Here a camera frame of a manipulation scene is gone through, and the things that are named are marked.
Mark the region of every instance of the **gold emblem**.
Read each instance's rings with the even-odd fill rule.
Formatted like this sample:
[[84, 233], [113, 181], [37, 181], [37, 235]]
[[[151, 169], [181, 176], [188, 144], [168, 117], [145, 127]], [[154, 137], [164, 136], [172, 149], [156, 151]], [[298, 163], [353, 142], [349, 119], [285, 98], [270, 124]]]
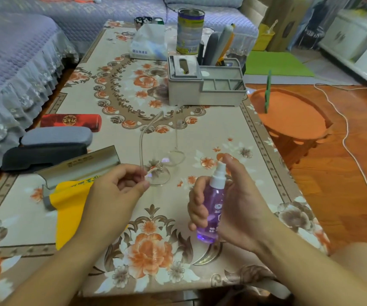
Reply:
[[63, 123], [66, 126], [73, 126], [77, 121], [77, 118], [74, 115], [67, 115], [63, 118]]

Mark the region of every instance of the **purple spray bottle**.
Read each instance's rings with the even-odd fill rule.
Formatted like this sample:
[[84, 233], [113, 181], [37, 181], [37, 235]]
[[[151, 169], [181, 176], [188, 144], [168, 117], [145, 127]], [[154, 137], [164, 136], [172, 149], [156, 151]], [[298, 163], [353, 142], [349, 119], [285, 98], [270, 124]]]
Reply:
[[207, 217], [207, 227], [198, 228], [197, 231], [198, 239], [204, 243], [211, 244], [218, 238], [216, 230], [223, 207], [225, 184], [226, 164], [218, 161], [217, 168], [211, 177], [210, 183], [203, 192], [205, 196], [203, 205], [205, 205], [209, 211], [209, 216]]

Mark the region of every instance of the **power cord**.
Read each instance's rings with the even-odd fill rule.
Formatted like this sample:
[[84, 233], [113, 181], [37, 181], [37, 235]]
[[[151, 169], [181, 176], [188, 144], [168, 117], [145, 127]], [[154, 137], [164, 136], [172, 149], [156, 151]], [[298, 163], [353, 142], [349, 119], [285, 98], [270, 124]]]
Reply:
[[352, 152], [350, 152], [350, 150], [346, 147], [346, 144], [345, 144], [345, 141], [346, 139], [348, 138], [348, 135], [349, 135], [349, 123], [348, 123], [348, 118], [345, 117], [345, 115], [343, 113], [341, 113], [337, 108], [336, 106], [334, 105], [333, 102], [330, 101], [329, 97], [328, 97], [328, 94], [322, 90], [321, 88], [317, 87], [317, 85], [322, 85], [322, 86], [331, 86], [331, 87], [334, 87], [334, 88], [337, 88], [337, 89], [341, 89], [341, 90], [345, 90], [345, 91], [353, 91], [353, 90], [361, 90], [361, 89], [367, 89], [367, 87], [361, 87], [361, 88], [352, 88], [352, 89], [348, 89], [348, 88], [342, 88], [342, 87], [337, 87], [337, 86], [333, 86], [333, 85], [329, 85], [329, 84], [314, 84], [314, 88], [315, 89], [318, 89], [320, 90], [321, 92], [324, 93], [325, 97], [327, 98], [327, 101], [333, 106], [333, 108], [335, 109], [335, 111], [340, 115], [342, 116], [344, 119], [345, 119], [345, 124], [346, 124], [346, 135], [345, 137], [342, 139], [342, 145], [343, 147], [345, 148], [345, 150], [349, 153], [349, 155], [354, 159], [355, 163], [357, 164], [358, 168], [360, 169], [360, 172], [362, 174], [362, 177], [364, 178], [364, 181], [367, 185], [367, 178], [366, 178], [366, 175], [360, 165], [360, 163], [358, 162], [358, 160], [355, 158], [354, 154], [352, 154]]

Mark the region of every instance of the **coffee table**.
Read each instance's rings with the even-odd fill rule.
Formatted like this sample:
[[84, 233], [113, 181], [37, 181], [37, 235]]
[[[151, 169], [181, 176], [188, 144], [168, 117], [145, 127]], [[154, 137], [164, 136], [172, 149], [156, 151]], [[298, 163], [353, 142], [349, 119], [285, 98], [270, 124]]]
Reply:
[[[205, 42], [209, 33], [205, 30]], [[275, 279], [254, 254], [224, 242], [204, 244], [187, 228], [189, 190], [197, 177], [212, 173], [222, 153], [245, 165], [285, 225], [327, 252], [328, 238], [249, 100], [240, 107], [168, 106], [166, 62], [131, 60], [128, 47], [134, 34], [132, 24], [108, 21], [48, 113], [101, 114], [103, 124], [89, 150], [115, 145], [121, 162], [139, 164], [140, 130], [163, 110], [165, 118], [144, 135], [148, 166], [173, 149], [177, 114], [183, 120], [177, 130], [179, 149], [186, 159], [170, 168], [165, 185], [150, 187], [138, 202], [125, 232], [95, 264], [82, 295], [261, 286]], [[168, 27], [170, 53], [174, 34]], [[5, 174], [0, 181], [0, 300], [56, 251], [57, 213], [45, 210], [42, 184], [36, 174]], [[159, 263], [148, 267], [129, 254], [130, 247], [144, 243], [158, 248]]]

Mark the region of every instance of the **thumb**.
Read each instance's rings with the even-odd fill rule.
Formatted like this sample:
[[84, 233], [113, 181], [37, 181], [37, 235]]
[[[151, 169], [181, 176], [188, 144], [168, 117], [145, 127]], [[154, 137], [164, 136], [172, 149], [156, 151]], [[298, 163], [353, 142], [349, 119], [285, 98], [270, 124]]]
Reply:
[[144, 192], [150, 187], [148, 180], [140, 181], [130, 191], [128, 191], [124, 197], [128, 203], [136, 204]]
[[233, 160], [232, 156], [227, 153], [223, 156], [223, 163], [226, 164], [226, 168], [232, 174], [232, 180], [236, 185], [243, 189], [254, 187], [254, 182], [243, 164]]

